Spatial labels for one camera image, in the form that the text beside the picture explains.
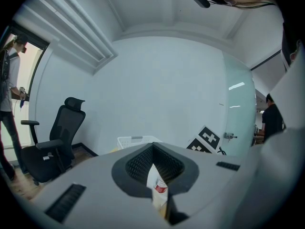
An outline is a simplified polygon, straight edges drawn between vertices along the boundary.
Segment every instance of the chair headrest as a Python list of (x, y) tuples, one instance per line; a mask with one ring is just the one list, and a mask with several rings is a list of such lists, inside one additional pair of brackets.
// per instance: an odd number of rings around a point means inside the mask
[(85, 100), (80, 100), (74, 97), (68, 97), (65, 100), (65, 105), (67, 108), (69, 109), (73, 109), (73, 110), (81, 110), (81, 104), (85, 102)]

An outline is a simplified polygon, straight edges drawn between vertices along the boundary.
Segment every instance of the black vent grille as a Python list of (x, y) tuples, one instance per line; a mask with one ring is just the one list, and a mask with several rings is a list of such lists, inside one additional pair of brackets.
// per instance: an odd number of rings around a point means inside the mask
[(222, 167), (222, 168), (226, 168), (226, 169), (229, 169), (229, 170), (234, 170), (234, 171), (238, 171), (239, 169), (239, 165), (234, 165), (234, 164), (230, 164), (230, 163), (226, 163), (226, 162), (218, 162), (216, 164), (217, 166), (219, 167)]
[(46, 214), (54, 220), (62, 223), (70, 213), (76, 202), (83, 194), (86, 187), (72, 184), (46, 211)]
[(184, 171), (184, 164), (180, 160), (156, 146), (153, 149), (153, 163), (166, 184)]
[(146, 149), (126, 164), (127, 173), (146, 186), (149, 170), (153, 165), (153, 147)]

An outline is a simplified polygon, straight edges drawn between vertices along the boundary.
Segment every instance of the doorway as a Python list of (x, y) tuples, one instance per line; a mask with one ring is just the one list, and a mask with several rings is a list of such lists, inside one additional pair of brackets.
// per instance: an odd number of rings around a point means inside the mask
[[(15, 124), (19, 135), (20, 144), (22, 147), (31, 145), (30, 129), (27, 125), (21, 125), (21, 120), (29, 119), (29, 100), (31, 94), (31, 85), (35, 76), (36, 69), (39, 65), (40, 59), (47, 49), (49, 43), (39, 38), (32, 32), (21, 27), (14, 21), (8, 26), (3, 37), (3, 45), (10, 42), (14, 36), (25, 34), (28, 37), (26, 44), (26, 52), (19, 53), (20, 69), (17, 79), (17, 87), (24, 87), (27, 93), (27, 98), (22, 108), (20, 108), (20, 98), (12, 94), (12, 112), (15, 117)], [(1, 140), (5, 149), (5, 154), (8, 160), (14, 160), (15, 154), (13, 150), (12, 141), (6, 128), (2, 125)]]
[(227, 79), (228, 114), (222, 149), (230, 156), (247, 154), (254, 136), (255, 87), (250, 69), (241, 61), (224, 53)]

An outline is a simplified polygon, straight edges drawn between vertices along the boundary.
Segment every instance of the black and white marker board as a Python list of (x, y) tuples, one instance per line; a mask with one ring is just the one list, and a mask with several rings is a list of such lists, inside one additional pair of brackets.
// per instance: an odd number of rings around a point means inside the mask
[(187, 149), (217, 154), (220, 146), (220, 137), (207, 126), (203, 126), (190, 140)]
[(206, 141), (213, 149), (216, 150), (220, 138), (211, 131), (208, 127), (204, 127), (202, 131), (199, 133), (199, 137), (201, 137), (204, 141)]
[(211, 153), (201, 142), (199, 142), (196, 138), (188, 145), (187, 149), (191, 149), (199, 152)]

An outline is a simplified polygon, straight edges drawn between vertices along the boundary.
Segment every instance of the person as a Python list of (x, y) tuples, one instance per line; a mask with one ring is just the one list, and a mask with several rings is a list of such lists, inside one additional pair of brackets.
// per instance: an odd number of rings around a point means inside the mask
[(289, 68), (295, 59), (300, 45), (304, 43), (303, 32), (305, 25), (301, 12), (303, 0), (195, 0), (201, 7), (209, 8), (210, 4), (219, 4), (241, 9), (256, 9), (264, 6), (275, 5), (282, 12), (283, 39), (282, 39), (282, 56), (284, 65)]
[[(2, 102), (0, 104), (0, 119), (3, 122), (4, 126), (6, 127), (8, 133), (10, 134), (11, 140), (13, 142), (13, 147), (15, 150), (15, 154), (19, 163), (19, 166), (24, 174), (28, 171), (24, 166), (22, 159), (21, 159), (21, 145), (19, 142), (18, 132), (16, 129), (14, 116), (13, 116), (13, 107), (11, 101), (11, 93), (14, 93), (21, 98), (25, 98), (25, 94), (21, 93), (17, 88), (17, 78), (18, 72), (20, 67), (20, 57), (18, 53), (20, 53), (24, 46), (26, 45), (28, 38), (26, 35), (15, 36), (12, 41), (10, 41), (4, 49), (8, 50), (8, 54), (10, 57), (10, 73), (9, 77), (6, 81), (2, 83), (2, 90), (1, 90), (1, 99)], [(4, 156), (4, 147), (3, 143), (0, 141), (0, 162), (8, 177), (13, 180), (15, 177), (14, 168), (10, 165), (7, 159)]]
[(268, 108), (263, 112), (263, 126), (262, 132), (264, 133), (264, 142), (272, 135), (282, 132), (283, 118), (275, 105), (270, 94), (266, 97)]

